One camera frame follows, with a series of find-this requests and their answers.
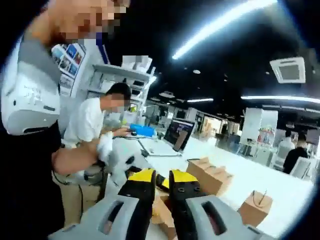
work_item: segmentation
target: white table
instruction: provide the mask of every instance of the white table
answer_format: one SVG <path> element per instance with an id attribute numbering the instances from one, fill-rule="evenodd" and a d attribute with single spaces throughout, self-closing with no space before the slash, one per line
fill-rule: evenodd
<path id="1" fill-rule="evenodd" d="M 231 208 L 237 210 L 253 190 L 261 193 L 267 190 L 267 195 L 273 198 L 273 204 L 268 216 L 257 228 L 274 238 L 279 238 L 296 221 L 314 192 L 314 185 L 310 181 L 294 178 L 192 137 L 181 157 L 149 156 L 146 161 L 161 175 L 169 177 L 172 169 L 185 171 L 187 159 L 203 157 L 209 157 L 215 166 L 226 166 L 226 170 L 234 175 L 227 191 L 220 197 Z M 166 239 L 159 231 L 157 226 L 150 226 L 147 239 Z"/>

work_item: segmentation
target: white t-shirt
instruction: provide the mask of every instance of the white t-shirt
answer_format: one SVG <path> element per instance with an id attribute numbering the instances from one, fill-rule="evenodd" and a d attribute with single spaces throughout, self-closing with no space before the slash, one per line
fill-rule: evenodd
<path id="1" fill-rule="evenodd" d="M 291 137 L 286 137 L 279 143 L 279 147 L 285 147 L 288 149 L 295 149 L 295 144 L 291 141 Z"/>
<path id="2" fill-rule="evenodd" d="M 89 98 L 81 103 L 79 109 L 71 114 L 68 127 L 64 133 L 67 144 L 91 142 L 100 136 L 105 111 L 101 111 L 100 99 Z"/>

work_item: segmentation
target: ceiling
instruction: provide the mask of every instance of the ceiling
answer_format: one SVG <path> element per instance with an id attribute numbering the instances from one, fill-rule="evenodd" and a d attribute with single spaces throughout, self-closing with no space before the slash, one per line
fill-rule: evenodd
<path id="1" fill-rule="evenodd" d="M 262 105 L 300 106 L 320 110 L 320 104 L 296 101 L 245 101 L 241 96 L 304 96 L 320 99 L 320 66 L 312 18 L 312 9 L 304 1 L 289 0 L 256 10 L 230 23 L 198 43 L 179 59 L 175 52 L 202 26 L 221 16 L 243 0 L 131 0 L 120 19 L 120 26 L 104 34 L 103 40 L 111 64 L 120 65 L 122 55 L 148 55 L 156 67 L 157 81 L 148 98 L 172 92 L 177 99 L 213 98 L 213 102 L 180 103 L 209 114 L 234 116 L 240 121 L 246 107 Z M 270 61 L 303 57 L 305 84 L 280 84 Z M 320 114 L 279 110 L 282 121 L 312 120 L 320 123 Z"/>

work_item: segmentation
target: man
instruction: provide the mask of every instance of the man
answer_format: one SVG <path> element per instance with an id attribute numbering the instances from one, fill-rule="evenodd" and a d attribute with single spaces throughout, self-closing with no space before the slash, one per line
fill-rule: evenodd
<path id="1" fill-rule="evenodd" d="M 64 133 L 66 144 L 75 147 L 81 142 L 91 142 L 101 135 L 105 113 L 119 113 L 130 105 L 131 90 L 126 83 L 115 83 L 100 98 L 90 98 L 81 103 L 78 110 L 71 114 L 69 124 Z M 127 128 L 113 132 L 113 136 L 127 135 Z"/>
<path id="2" fill-rule="evenodd" d="M 285 147 L 288 149 L 294 149 L 295 144 L 291 141 L 291 130 L 285 131 L 285 138 L 279 143 L 279 148 Z"/>
<path id="3" fill-rule="evenodd" d="M 283 172 L 286 174 L 290 174 L 292 169 L 295 167 L 297 160 L 299 157 L 307 158 L 308 154 L 305 150 L 306 147 L 306 135 L 300 133 L 298 136 L 298 141 L 296 143 L 296 148 L 291 150 L 285 158 L 283 164 Z"/>
<path id="4" fill-rule="evenodd" d="M 15 64 L 24 61 L 33 70 L 42 71 L 58 89 L 61 74 L 49 55 L 50 49 L 56 44 L 86 38 L 90 32 L 102 32 L 102 24 L 113 20 L 115 14 L 124 13 L 126 7 L 128 2 L 122 0 L 51 1 L 18 42 L 19 56 Z M 17 74 L 9 81 L 20 76 Z M 65 220 L 60 188 L 52 181 L 51 171 L 71 174 L 88 168 L 97 161 L 96 146 L 60 148 L 57 122 L 37 133 L 22 135 L 11 135 L 1 125 L 0 139 L 4 157 L 2 195 L 5 209 L 2 217 L 5 235 L 8 234 L 4 238 L 45 239 L 62 228 Z"/>

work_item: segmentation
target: blue box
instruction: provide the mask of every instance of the blue box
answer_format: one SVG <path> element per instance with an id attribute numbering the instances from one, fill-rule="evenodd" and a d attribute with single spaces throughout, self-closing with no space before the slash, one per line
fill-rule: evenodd
<path id="1" fill-rule="evenodd" d="M 137 135 L 146 137 L 152 137 L 155 133 L 155 129 L 150 126 L 142 126 L 139 124 L 130 124 L 130 129 L 134 130 Z"/>

